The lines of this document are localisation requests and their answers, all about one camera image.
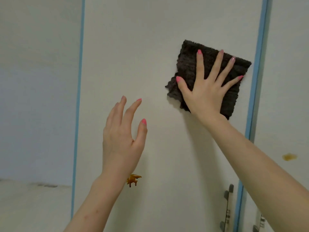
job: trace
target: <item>blue trim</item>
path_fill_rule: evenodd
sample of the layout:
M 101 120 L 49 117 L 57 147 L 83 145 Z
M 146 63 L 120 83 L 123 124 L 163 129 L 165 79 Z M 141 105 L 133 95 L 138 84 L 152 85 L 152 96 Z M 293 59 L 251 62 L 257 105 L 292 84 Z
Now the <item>blue trim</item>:
M 75 143 L 74 143 L 74 160 L 73 160 L 71 219 L 73 218 L 73 215 L 74 215 L 77 141 L 78 141 L 78 128 L 79 128 L 80 87 L 81 87 L 81 80 L 82 80 L 82 62 L 83 62 L 84 22 L 85 22 L 85 0 L 82 0 L 82 16 L 81 16 L 80 42 L 79 42 L 79 72 L 78 72 L 78 85 L 77 85 L 77 98 L 76 98 L 76 121 L 75 121 Z
M 252 127 L 254 101 L 255 101 L 255 96 L 256 96 L 257 79 L 258 79 L 260 62 L 261 62 L 261 53 L 262 53 L 263 36 L 264 36 L 264 31 L 265 31 L 267 6 L 268 6 L 268 0 L 263 0 L 261 17 L 260 17 L 260 25 L 259 25 L 259 33 L 257 36 L 257 47 L 256 47 L 256 52 L 255 52 L 254 65 L 253 65 L 253 76 L 252 76 L 252 84 L 251 84 L 249 108 L 248 108 L 247 124 L 246 124 L 246 132 L 245 132 L 245 137 L 247 139 L 250 139 L 250 132 L 251 132 L 251 127 Z M 237 202 L 236 202 L 236 207 L 235 207 L 233 232 L 238 232 L 242 198 L 243 198 L 243 184 L 241 181 L 239 181 L 238 192 L 237 192 Z

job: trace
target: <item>white cabinet door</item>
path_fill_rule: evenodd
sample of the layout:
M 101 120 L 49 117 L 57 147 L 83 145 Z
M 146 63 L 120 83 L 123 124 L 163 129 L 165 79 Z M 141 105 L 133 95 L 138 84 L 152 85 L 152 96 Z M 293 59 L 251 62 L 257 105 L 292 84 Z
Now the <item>white cabinet door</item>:
M 309 189 L 309 1 L 272 0 L 254 144 Z M 297 159 L 285 161 L 291 153 Z M 257 207 L 247 194 L 241 231 Z M 266 231 L 273 231 L 266 223 Z
M 101 173 L 102 131 L 122 95 L 142 98 L 133 136 L 147 119 L 144 153 L 106 231 L 220 231 L 224 191 L 238 178 L 199 122 L 167 97 L 185 39 L 254 61 L 262 0 L 86 0 L 75 211 Z M 252 68 L 231 123 L 245 131 Z

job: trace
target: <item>left hand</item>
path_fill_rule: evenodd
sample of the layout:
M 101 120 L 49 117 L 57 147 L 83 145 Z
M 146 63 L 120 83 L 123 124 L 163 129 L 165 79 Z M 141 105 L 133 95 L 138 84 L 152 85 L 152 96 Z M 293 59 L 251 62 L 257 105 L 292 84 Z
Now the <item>left hand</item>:
M 103 130 L 103 171 L 106 176 L 117 176 L 125 184 L 133 173 L 145 147 L 147 124 L 140 121 L 136 140 L 131 135 L 131 124 L 141 99 L 135 101 L 123 115 L 127 99 L 121 98 L 111 110 Z

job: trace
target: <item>dark brown cloth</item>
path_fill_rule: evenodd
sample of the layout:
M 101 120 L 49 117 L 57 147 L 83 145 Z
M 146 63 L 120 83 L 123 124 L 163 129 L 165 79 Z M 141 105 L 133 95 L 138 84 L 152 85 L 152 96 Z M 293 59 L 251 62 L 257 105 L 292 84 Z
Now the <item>dark brown cloth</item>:
M 176 83 L 176 76 L 182 77 L 186 81 L 188 88 L 191 91 L 193 90 L 196 77 L 196 53 L 198 49 L 202 51 L 204 57 L 204 78 L 206 79 L 209 76 L 211 68 L 216 60 L 217 54 L 219 53 L 219 50 L 215 50 L 202 44 L 185 40 L 182 44 L 180 54 L 178 55 L 177 72 L 168 82 L 167 86 L 165 86 L 168 89 L 168 96 L 179 100 L 181 102 L 180 108 L 186 111 L 190 110 L 186 105 L 183 96 L 178 88 L 178 85 Z M 231 58 L 232 55 L 224 53 L 220 73 L 226 67 L 227 63 Z M 236 58 L 234 66 L 231 69 L 230 73 L 227 75 L 222 86 L 238 76 L 245 75 L 250 65 L 251 62 L 242 58 Z M 224 115 L 227 119 L 230 118 L 234 111 L 234 106 L 238 98 L 240 82 L 241 81 L 232 86 L 223 98 L 220 113 Z

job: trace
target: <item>white wall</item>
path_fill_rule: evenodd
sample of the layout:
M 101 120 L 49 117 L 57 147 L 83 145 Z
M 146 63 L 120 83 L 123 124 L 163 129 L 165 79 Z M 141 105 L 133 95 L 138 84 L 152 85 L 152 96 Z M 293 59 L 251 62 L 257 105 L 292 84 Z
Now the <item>white wall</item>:
M 72 184 L 81 0 L 0 0 L 0 178 Z
M 167 98 L 184 39 L 254 61 L 262 0 L 86 0 L 75 211 L 102 170 L 102 132 L 122 95 L 142 104 L 147 141 L 106 231 L 220 231 L 223 193 L 238 178 L 190 113 Z M 252 68 L 241 84 L 231 123 L 245 131 Z
M 307 189 L 308 8 L 309 0 L 273 0 L 254 140 L 262 151 Z M 298 158 L 284 161 L 282 156 L 289 152 Z M 257 207 L 249 195 L 244 206 L 241 231 L 252 231 Z M 268 224 L 266 226 L 267 231 L 272 231 Z

